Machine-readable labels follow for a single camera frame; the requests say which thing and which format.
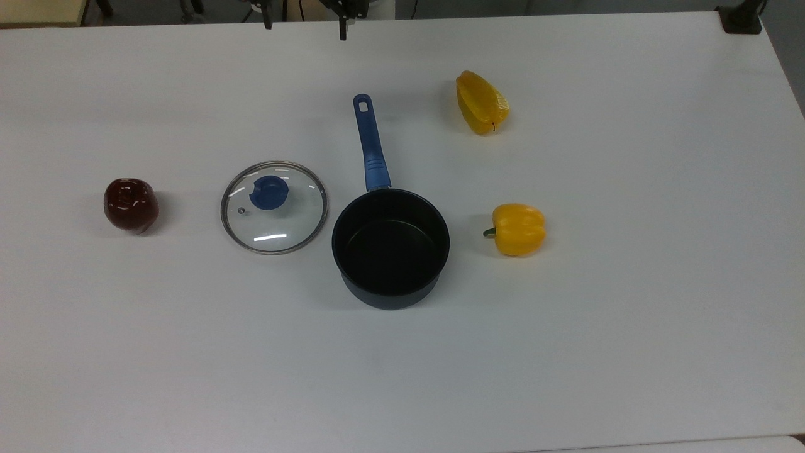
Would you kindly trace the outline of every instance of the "white table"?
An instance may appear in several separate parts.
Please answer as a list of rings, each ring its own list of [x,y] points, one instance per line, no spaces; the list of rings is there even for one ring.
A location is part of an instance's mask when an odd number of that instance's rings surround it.
[[[805,432],[805,121],[715,13],[0,31],[0,451],[489,452]],[[510,100],[473,135],[464,69]],[[408,310],[332,260],[355,94],[451,256]],[[221,226],[294,160],[332,217],[286,256]],[[160,224],[115,230],[118,177]],[[500,257],[492,209],[547,217]]]
[[[805,446],[791,437],[733,438],[705,442],[590,448],[584,449],[584,453],[805,453]]]

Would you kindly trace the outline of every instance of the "bell pepper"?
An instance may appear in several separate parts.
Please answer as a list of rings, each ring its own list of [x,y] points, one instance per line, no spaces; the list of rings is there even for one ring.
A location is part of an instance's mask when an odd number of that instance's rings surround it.
[[[495,131],[509,115],[506,98],[472,71],[464,71],[456,79],[456,96],[464,120],[478,135]]]
[[[522,256],[543,245],[545,217],[534,207],[518,203],[500,205],[492,212],[492,224],[494,228],[484,231],[484,236],[494,237],[503,255]]]

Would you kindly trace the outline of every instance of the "black saucepan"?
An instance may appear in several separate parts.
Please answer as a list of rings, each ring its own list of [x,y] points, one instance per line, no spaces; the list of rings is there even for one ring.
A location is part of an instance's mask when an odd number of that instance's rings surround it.
[[[338,217],[332,253],[358,299],[398,310],[421,301],[436,286],[450,252],[450,234],[428,200],[391,188],[372,99],[358,94],[353,104],[367,192]]]

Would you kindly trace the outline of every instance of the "apple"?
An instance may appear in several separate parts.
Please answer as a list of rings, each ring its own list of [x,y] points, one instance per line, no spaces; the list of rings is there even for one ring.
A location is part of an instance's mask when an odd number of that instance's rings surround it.
[[[116,179],[103,195],[106,218],[121,230],[139,235],[154,224],[159,216],[159,204],[154,190],[147,182],[134,179]]]

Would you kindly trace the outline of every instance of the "glass lid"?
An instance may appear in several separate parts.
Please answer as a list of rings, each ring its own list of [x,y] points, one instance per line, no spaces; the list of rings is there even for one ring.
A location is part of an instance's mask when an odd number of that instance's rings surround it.
[[[229,184],[221,221],[235,242],[264,255],[298,250],[327,218],[327,194],[316,175],[293,162],[253,165]]]

